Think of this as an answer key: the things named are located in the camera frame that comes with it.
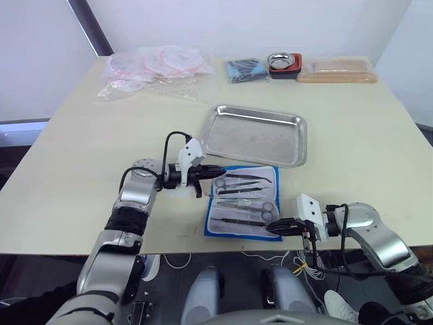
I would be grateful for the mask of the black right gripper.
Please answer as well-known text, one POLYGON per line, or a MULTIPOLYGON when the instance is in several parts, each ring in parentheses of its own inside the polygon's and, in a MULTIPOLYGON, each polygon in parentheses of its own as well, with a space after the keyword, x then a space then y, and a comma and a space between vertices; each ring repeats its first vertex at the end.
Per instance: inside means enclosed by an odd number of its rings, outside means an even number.
POLYGON ((294 218, 283 218, 267 224, 266 231, 278 236, 296 236, 297 227, 302 237, 303 250, 312 253, 315 249, 315 229, 310 221, 296 221, 294 218))

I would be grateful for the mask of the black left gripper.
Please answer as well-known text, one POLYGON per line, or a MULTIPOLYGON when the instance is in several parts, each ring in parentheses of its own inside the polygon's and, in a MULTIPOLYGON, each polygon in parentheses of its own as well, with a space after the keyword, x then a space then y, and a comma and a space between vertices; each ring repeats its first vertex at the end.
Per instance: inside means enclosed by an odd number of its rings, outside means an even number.
POLYGON ((196 198, 201 198, 202 187, 200 184, 200 180, 202 178, 202 175, 204 179, 214 179, 224 174, 224 168, 219 165, 198 165, 196 167, 190 167, 187 172, 187 185, 194 188, 196 198))

